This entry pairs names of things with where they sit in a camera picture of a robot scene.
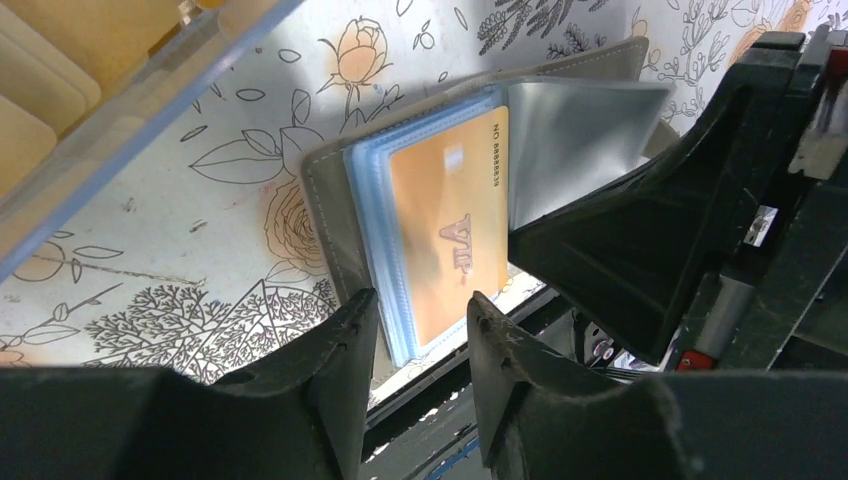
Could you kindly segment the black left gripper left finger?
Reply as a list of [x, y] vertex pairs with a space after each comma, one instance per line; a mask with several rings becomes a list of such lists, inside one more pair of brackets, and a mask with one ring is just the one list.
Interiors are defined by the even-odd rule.
[[212, 385], [166, 368], [5, 368], [5, 479], [354, 479], [372, 289]]

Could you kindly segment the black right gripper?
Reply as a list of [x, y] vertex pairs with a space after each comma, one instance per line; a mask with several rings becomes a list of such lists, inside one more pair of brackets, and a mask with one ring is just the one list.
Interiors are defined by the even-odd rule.
[[510, 261], [643, 361], [775, 368], [847, 252], [847, 31], [764, 34], [636, 166], [665, 95], [545, 96], [512, 150]]

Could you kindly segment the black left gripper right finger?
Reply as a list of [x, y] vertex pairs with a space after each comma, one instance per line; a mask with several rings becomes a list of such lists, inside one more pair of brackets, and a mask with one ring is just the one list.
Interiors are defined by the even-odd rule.
[[498, 479], [843, 479], [847, 376], [647, 374], [560, 355], [485, 295], [467, 305], [483, 464]]

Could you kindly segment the grey card holder wallet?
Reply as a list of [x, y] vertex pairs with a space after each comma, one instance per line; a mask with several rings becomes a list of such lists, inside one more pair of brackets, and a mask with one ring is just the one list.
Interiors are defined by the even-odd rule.
[[673, 86], [640, 75], [634, 36], [482, 74], [308, 154], [301, 178], [338, 296], [373, 288], [372, 382], [456, 348], [474, 292], [509, 288], [507, 237], [675, 140]]

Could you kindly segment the gold VIP card stack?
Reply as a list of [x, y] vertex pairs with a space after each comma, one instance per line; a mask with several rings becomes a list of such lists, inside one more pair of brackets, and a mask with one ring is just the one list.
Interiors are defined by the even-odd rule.
[[1, 193], [217, 1], [4, 1]]

